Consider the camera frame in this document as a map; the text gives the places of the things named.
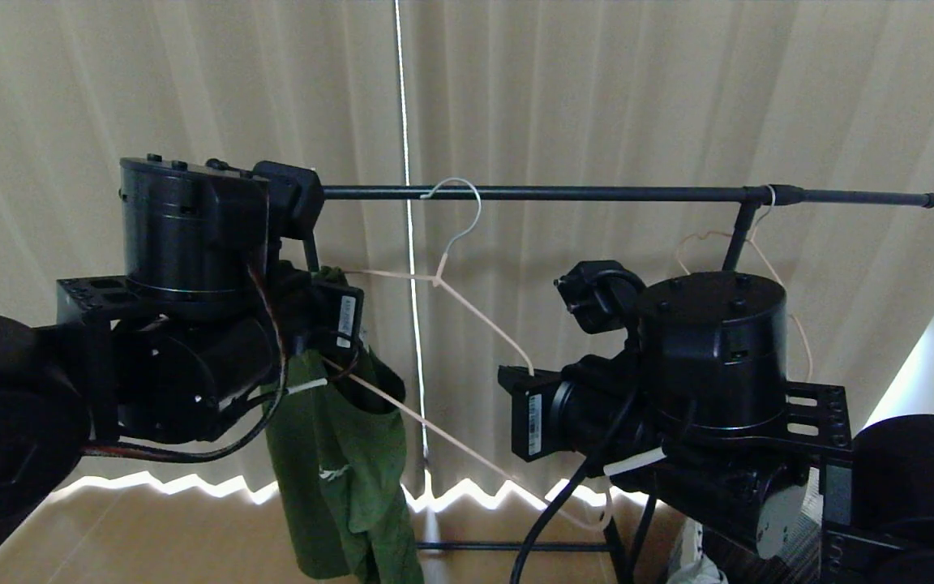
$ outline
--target green garment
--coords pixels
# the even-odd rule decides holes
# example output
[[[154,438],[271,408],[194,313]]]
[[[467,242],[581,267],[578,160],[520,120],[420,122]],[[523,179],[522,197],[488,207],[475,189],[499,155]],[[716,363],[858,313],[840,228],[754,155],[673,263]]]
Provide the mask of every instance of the green garment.
[[[404,396],[399,377],[373,351],[355,373]],[[318,352],[308,351],[290,359],[288,386],[326,374]],[[405,430],[399,410],[359,410],[335,387],[341,384],[357,385],[340,380],[286,396],[266,429],[298,565],[321,580],[351,573],[363,583],[423,584],[400,485]]]

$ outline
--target barcode label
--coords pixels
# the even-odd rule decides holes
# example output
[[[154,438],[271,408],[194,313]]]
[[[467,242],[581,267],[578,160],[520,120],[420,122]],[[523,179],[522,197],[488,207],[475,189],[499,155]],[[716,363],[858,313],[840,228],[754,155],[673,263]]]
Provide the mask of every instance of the barcode label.
[[[529,455],[542,450],[542,394],[529,396]]]
[[[352,328],[355,326],[355,296],[341,296],[341,321],[337,323],[338,332],[345,335],[352,335]],[[337,346],[347,349],[352,346],[348,339],[337,338]]]

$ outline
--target white cable tie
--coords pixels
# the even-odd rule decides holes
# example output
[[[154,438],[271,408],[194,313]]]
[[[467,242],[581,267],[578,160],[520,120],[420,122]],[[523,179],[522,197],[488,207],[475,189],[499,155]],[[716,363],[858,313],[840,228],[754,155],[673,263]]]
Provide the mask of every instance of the white cable tie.
[[[294,395],[297,392],[305,391],[305,389],[321,388],[323,387],[323,385],[326,385],[326,384],[327,384],[326,377],[322,378],[322,380],[307,381],[305,382],[305,384],[294,385],[293,387],[288,387],[286,389],[286,395],[289,395],[289,396]]]
[[[665,454],[659,446],[653,450],[634,454],[630,456],[630,458],[622,459],[622,461],[604,465],[604,474],[613,477],[615,475],[627,473],[630,470],[640,469],[642,466],[653,465],[653,463],[661,461],[664,457]]]

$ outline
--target floor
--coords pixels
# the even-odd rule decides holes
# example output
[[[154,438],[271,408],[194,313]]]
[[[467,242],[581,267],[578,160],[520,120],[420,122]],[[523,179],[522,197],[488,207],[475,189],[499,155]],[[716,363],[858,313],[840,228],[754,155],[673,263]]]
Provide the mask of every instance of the floor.
[[[592,513],[572,500],[578,513]],[[630,544],[642,508],[615,498],[615,517]],[[444,540],[520,540],[538,511],[511,495],[497,510],[462,498],[441,513],[414,514],[418,536]],[[661,572],[682,517],[659,505],[637,584]],[[544,540],[600,541],[556,518]],[[422,552],[427,583],[506,582],[514,554]],[[523,582],[614,582],[607,554],[533,553]],[[0,547],[1,583],[305,583],[290,547],[278,496],[248,492],[216,498],[198,488],[164,495],[154,487],[82,487],[44,504]],[[352,583],[353,579],[331,580]]]

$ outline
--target beige curtain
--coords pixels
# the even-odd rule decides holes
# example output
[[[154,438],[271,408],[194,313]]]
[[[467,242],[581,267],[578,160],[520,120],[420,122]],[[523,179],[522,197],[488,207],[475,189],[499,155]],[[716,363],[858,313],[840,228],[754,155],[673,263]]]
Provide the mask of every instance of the beige curtain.
[[[160,152],[314,166],[331,184],[403,181],[391,2],[0,2],[0,313],[54,320],[53,281],[120,273],[118,158]],[[413,182],[727,185],[934,190],[934,3],[401,3]],[[679,273],[672,248],[729,229],[731,204],[487,204],[448,280],[556,369],[620,337],[587,337],[550,286],[613,258],[646,281]],[[436,267],[471,204],[412,204],[420,270]],[[406,270],[402,203],[327,203],[324,263]],[[849,389],[854,427],[934,312],[934,210],[805,204],[760,242],[807,326],[815,380]],[[717,265],[724,242],[688,248]],[[290,245],[290,258],[300,258]],[[764,273],[746,252],[742,269]],[[371,341],[411,388],[409,287],[358,280]],[[508,451],[502,341],[422,287],[426,413],[530,487],[571,455]],[[793,377],[804,373],[790,338]],[[420,484],[419,428],[405,476]],[[435,492],[501,482],[429,435]],[[144,468],[83,462],[80,473]],[[153,466],[162,479],[189,468]],[[271,480],[263,445],[195,469]]]

